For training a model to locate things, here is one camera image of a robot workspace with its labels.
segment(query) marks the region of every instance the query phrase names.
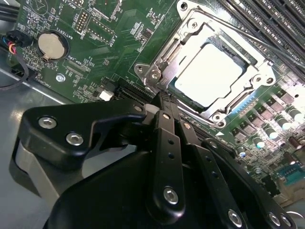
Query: screw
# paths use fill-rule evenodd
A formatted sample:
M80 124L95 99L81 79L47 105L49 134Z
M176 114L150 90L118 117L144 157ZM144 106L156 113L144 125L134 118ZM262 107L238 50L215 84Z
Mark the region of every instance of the screw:
M156 74L156 73L152 74L152 78L153 79L157 79L158 78L158 74Z
M138 111L138 112L143 111L143 109L142 109L142 108L140 108L139 106L135 106L135 107L134 107L134 109L135 109L136 111Z
M84 139L77 133L70 133L66 136L67 142L72 146L80 146L83 144Z
M217 148L217 145L216 145L216 143L215 142L210 142L210 145L213 147L213 148Z
M55 121L55 119L50 117L43 117L38 120L38 123L42 128L45 129L53 129L57 126L57 122Z
M177 204L178 203L178 195L177 193L170 187L167 187L164 189L163 192L164 198L166 199L167 202L169 202L170 204Z
M291 222L284 215L281 215L281 218L287 226L291 227Z
M166 119L171 119L171 117L168 114L163 114L163 117Z
M193 28L193 29L195 29L197 26L198 26L198 24L197 24L196 22L194 22L194 23L192 24L192 28Z
M242 219L239 217L239 215L233 211L232 209L230 209L228 211L228 216L229 216L229 219L230 221L235 225L237 226L238 228L241 228L242 225L243 225L243 222L242 222Z
M184 123L183 125L186 129L188 129L188 130L191 129L191 126L188 123Z
M66 80L66 77L63 75L63 74L57 74L56 75L56 80L58 81L58 82L60 82L60 83L62 83L62 82L65 82L65 80Z
M153 70L151 76L153 79L159 79L161 77L161 72L158 70Z
M281 225L280 220L279 220L272 212L269 213L269 218L270 218L271 221L272 221L275 225L277 225L278 227Z

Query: green circuit board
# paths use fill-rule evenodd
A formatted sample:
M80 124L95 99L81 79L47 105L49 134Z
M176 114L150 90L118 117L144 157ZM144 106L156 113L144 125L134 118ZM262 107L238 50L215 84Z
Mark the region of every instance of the green circuit board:
M198 2L215 13L225 10L221 0ZM18 48L18 52L22 53L27 65L39 73L36 77L38 82L75 103L98 101L93 93L104 79L113 82L124 80L135 90L152 96L145 92L133 70L134 64L150 64L181 23L176 0L24 0L20 4L16 29L35 39L44 31L57 31L67 39L69 53L58 61L45 62L37 53L37 43L24 49ZM238 24L234 18L231 22ZM264 53L266 56L274 55L266 50ZM210 127L185 116L194 126L225 145L234 149L244 146L247 154L240 159L248 164L250 175L257 181L268 174L277 179L278 171L287 166L283 153L292 154L295 151L287 138L294 136L300 139L305 131L305 123L296 122L287 113L293 107L305 113L302 102L305 99L304 82L278 58L274 56L273 59L277 83L256 90L227 117L226 127ZM65 82L56 80L58 74L65 76ZM291 103L277 96L282 90L293 98ZM271 98L281 104L282 111L274 111L267 104ZM262 106L274 115L274 119L265 120L257 114L256 109ZM236 139L232 131L248 121L252 113L257 114L264 124L255 128L245 140ZM292 127L282 130L276 123L279 117L286 118ZM265 135L264 128L267 126L279 133L278 139L271 140ZM266 143L263 149L253 144L255 136L260 136ZM255 172L258 167L262 170L259 174Z
M36 47L22 50L38 81L76 103L95 101L103 78L123 78L142 87L133 64L151 62L179 23L175 0L27 0L21 2L17 29L37 38L56 30L68 40L64 60L45 63ZM149 31L145 40L144 31ZM57 74L65 83L56 81Z

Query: black plastic arm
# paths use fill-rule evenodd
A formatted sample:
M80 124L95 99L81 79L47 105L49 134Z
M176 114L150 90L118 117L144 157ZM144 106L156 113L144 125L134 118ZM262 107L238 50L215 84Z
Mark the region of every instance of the black plastic arm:
M54 128L41 126L40 120L50 117ZM94 147L94 133L107 135L116 124L141 122L146 111L133 100L118 100L107 103L73 104L32 108L22 117L18 137L28 151L49 161L63 170L81 168L88 152ZM82 140L74 146L67 141L68 134L77 134Z

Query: mounting hole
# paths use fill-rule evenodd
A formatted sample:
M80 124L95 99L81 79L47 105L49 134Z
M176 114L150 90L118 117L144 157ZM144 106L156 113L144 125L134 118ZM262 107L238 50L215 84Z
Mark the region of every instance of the mounting hole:
M218 179L219 178L219 175L216 173L216 172L212 172L212 175L213 175L213 177L215 177L216 179Z
M268 78L267 81L266 81L266 83L267 83L267 84L271 84L271 83L273 83L273 81L274 81L273 78Z
M175 156L174 156L172 153L168 153L168 157L169 157L171 160L174 160L174 159L175 159Z
M218 126L219 126L219 127L224 127L224 123L223 123L223 122L220 122L220 123L218 124Z
M138 66L137 71L141 73L141 72L143 72L143 68L141 66Z
M181 10L186 11L187 10L187 4L186 2L181 3Z
M168 139L167 141L168 141L168 143L171 144L171 145L174 144L173 140L171 140L171 139Z

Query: cable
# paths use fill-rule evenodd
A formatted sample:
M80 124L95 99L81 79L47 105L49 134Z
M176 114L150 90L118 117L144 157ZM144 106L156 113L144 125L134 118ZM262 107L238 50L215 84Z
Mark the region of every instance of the cable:
M17 15L0 12L0 20L1 21L8 21L8 22L16 22L17 21Z
M14 57L18 60L18 62L20 63L20 65L22 66L23 70L24 70L24 74L23 76L21 77L20 80L18 80L17 82L11 84L11 85L7 85L7 86L0 86L0 91L7 91L7 90L10 90L12 88L15 88L19 85L21 85L23 82L25 82L27 79L31 79L33 77L35 77L35 74L34 75L31 75L30 76L30 71L23 59L23 57L19 54L15 54Z
M19 13L19 7L10 6L7 4L0 3L0 11L11 13L11 14L18 14Z
M16 54L16 47L15 47L15 44L14 43L9 43L9 51L11 54Z
M21 85L23 82L25 82L27 79L31 79L33 78L35 75L30 76L30 71L27 67L26 62L24 61L23 57L19 54L17 54L16 52L16 47L15 44L12 42L7 42L7 40L5 39L5 37L2 37L2 41L9 47L9 51L10 53L13 54L13 56L17 59L17 61L19 62L19 64L22 66L24 74L23 76L15 83L11 84L11 85L7 85L7 86L0 86L0 91L7 91L10 90L12 88L15 88L19 85Z
M254 37L254 36L252 36L252 35L246 33L245 31L242 31L241 29L239 29L239 28L233 26L233 25L230 24L230 23L227 23L226 21L224 21L224 20L222 20L222 19L220 19L220 18L218 18L218 17L215 17L214 15L212 15L212 14L206 12L206 11L203 11L203 14L204 14L205 16L207 16L207 17L213 19L214 21L216 21L216 22L218 22L218 23L224 25L225 27L228 27L229 29L231 29L231 30L233 30L233 31L235 31L235 32L237 32L237 33L239 33L239 34L242 34L243 36L245 36L245 37L247 37L247 38L249 38L249 39L251 39L251 40L253 40L253 41L255 41L255 42L257 42L257 43L259 43L259 44L261 44L261 45L263 45L263 46L265 46L266 48L270 49L271 51L273 51L273 52L275 52L275 53L277 53L277 54L279 54L279 55L281 55L281 56L283 56L283 57L289 59L289 60L292 61L294 64L296 64L296 65L298 65L298 66L300 66L300 67L302 67L302 68L305 69L305 64L303 64L302 62L296 61L294 58L292 58L291 56L289 56L287 53L285 53L285 52L279 50L278 48L276 48L276 47L274 47L274 46L272 46L272 45L270 45L270 44L267 44L267 43L261 41L260 39L258 39L258 38L256 38L256 37Z

